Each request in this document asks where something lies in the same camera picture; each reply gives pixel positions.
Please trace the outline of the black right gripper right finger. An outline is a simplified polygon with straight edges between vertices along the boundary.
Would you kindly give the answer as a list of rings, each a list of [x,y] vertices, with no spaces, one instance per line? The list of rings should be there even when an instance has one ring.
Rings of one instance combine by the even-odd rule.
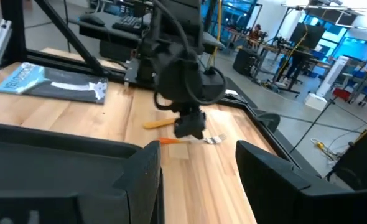
[[[367,224],[367,190],[329,183],[246,141],[235,157],[257,224]]]

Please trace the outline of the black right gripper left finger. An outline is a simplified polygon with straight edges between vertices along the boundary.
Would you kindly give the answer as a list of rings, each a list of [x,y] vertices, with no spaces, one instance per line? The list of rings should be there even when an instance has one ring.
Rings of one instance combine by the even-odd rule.
[[[0,224],[164,224],[160,143],[0,124]]]

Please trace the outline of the red bin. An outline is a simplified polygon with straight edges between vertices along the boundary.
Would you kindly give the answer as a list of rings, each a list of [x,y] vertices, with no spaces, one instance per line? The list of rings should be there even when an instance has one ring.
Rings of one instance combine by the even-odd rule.
[[[351,96],[351,92],[345,90],[345,89],[341,89],[341,88],[335,88],[332,92],[332,94],[337,97],[337,98],[341,98],[345,101],[348,101],[350,96]]]

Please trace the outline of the black keyboard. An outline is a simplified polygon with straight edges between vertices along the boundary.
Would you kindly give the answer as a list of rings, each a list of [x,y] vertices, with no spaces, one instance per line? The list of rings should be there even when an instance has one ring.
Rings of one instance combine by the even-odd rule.
[[[112,25],[113,29],[122,30],[132,34],[141,35],[149,26],[142,17],[123,16]]]

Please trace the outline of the yellow handled spoon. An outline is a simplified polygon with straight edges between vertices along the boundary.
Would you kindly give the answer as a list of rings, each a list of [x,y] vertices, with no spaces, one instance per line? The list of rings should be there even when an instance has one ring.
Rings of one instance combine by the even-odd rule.
[[[163,126],[168,126],[175,123],[176,118],[161,119],[157,121],[149,121],[142,124],[144,129],[155,129]]]

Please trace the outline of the person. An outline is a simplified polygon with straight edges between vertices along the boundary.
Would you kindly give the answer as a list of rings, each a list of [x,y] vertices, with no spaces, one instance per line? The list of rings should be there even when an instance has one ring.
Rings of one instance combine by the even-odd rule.
[[[256,24],[251,31],[250,38],[253,40],[259,40],[262,36],[262,29],[260,24]]]
[[[289,83],[289,78],[293,74],[293,72],[297,69],[297,67],[301,64],[304,58],[307,58],[310,55],[310,49],[308,47],[297,47],[292,54],[292,64],[289,67],[283,82],[285,85]]]

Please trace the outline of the orange handled fork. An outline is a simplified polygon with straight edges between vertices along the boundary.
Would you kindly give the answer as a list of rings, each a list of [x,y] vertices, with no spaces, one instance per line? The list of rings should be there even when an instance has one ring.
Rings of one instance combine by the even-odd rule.
[[[158,141],[161,144],[196,144],[196,143],[207,143],[207,144],[219,144],[226,139],[225,134],[217,136],[196,139],[196,138],[185,138],[185,139],[172,139],[172,138],[159,138]]]

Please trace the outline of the black equipment case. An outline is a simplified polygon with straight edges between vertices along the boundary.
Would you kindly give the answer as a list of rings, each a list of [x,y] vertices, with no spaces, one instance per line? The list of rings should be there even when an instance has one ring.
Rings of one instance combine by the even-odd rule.
[[[367,131],[354,142],[348,143],[348,149],[332,170],[326,175],[338,177],[353,190],[367,189]]]

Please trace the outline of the dark grey table clamp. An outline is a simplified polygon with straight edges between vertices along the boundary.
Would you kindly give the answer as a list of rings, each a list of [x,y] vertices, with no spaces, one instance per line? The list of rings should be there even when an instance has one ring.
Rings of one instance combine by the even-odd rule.
[[[256,115],[256,120],[275,133],[280,124],[281,117],[276,113],[262,113]]]

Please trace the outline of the white tower unit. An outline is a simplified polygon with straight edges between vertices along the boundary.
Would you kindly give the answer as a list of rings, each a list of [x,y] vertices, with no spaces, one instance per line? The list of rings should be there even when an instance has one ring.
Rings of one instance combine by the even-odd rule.
[[[337,58],[335,63],[331,66],[329,72],[325,75],[325,78],[316,91],[316,95],[320,97],[324,97],[327,93],[327,91],[332,87],[334,81],[337,79],[337,76],[341,73],[344,66],[348,62],[349,58],[341,55]]]

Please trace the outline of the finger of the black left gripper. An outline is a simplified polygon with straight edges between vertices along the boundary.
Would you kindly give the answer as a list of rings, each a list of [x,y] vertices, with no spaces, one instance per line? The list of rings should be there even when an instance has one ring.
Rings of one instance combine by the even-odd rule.
[[[205,129],[206,115],[200,111],[191,116],[191,135],[197,139],[203,139],[203,131]]]
[[[177,138],[183,138],[192,134],[191,121],[176,119],[174,122],[174,134]]]

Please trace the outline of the black computer mouse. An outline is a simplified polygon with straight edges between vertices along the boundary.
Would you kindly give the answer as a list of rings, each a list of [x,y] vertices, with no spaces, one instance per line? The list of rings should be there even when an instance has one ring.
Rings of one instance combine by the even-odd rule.
[[[88,24],[98,26],[98,27],[104,27],[105,23],[94,14],[83,14],[79,18],[79,21],[86,22]]]

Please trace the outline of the white box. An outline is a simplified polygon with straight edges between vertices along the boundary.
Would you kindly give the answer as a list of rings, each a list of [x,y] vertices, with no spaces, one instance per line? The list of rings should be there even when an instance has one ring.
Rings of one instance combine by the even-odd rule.
[[[327,100],[324,97],[316,95],[315,93],[309,93],[306,96],[304,103],[310,108],[322,111],[327,105]]]

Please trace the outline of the blue and black book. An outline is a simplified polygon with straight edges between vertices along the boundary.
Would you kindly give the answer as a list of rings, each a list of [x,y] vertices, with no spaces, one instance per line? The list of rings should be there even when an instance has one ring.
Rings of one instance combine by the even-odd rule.
[[[0,93],[103,104],[108,79],[24,62],[0,84]]]

